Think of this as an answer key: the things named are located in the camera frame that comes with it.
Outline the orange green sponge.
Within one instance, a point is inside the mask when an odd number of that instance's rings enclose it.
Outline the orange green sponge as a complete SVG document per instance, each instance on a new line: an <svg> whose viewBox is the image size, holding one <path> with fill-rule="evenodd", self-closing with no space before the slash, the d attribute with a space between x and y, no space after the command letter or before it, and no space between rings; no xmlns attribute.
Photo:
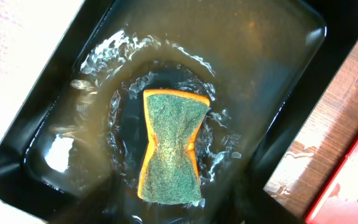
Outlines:
<svg viewBox="0 0 358 224"><path fill-rule="evenodd" d="M195 141L209 98L181 90L144 91L147 148L137 195L146 202L178 205L201 199Z"/></svg>

